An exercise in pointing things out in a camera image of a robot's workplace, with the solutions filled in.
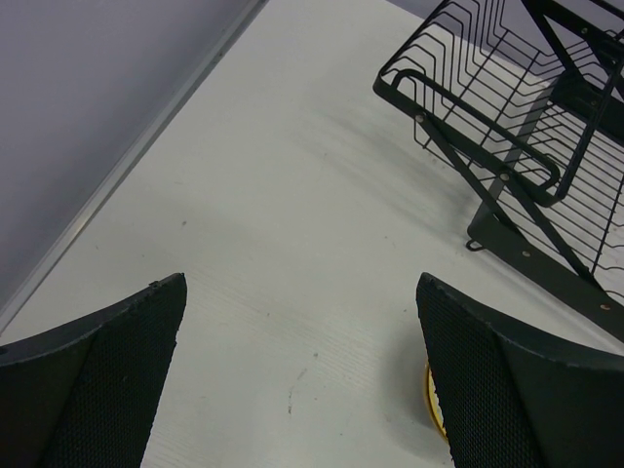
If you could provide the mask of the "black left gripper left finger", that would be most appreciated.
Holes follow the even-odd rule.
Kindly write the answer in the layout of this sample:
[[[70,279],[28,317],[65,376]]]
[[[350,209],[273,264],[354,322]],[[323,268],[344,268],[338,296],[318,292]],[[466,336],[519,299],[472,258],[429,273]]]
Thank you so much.
[[[4,467],[138,467],[176,348],[183,274],[1,348]]]

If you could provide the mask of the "yellow checkered white bowl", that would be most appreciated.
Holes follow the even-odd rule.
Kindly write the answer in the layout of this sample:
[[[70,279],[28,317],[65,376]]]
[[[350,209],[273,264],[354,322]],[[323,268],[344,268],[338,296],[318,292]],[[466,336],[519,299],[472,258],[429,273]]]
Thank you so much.
[[[439,398],[436,393],[435,382],[429,366],[429,362],[425,363],[423,387],[424,401],[429,416],[437,432],[446,442],[448,440],[448,435],[444,426],[444,417],[440,407]]]

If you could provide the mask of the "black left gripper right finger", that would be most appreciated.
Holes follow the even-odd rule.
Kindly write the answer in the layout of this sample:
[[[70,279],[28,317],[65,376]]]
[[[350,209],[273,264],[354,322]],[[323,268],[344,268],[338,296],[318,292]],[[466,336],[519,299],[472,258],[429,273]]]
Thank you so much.
[[[623,359],[424,273],[415,301],[457,467],[620,467]]]

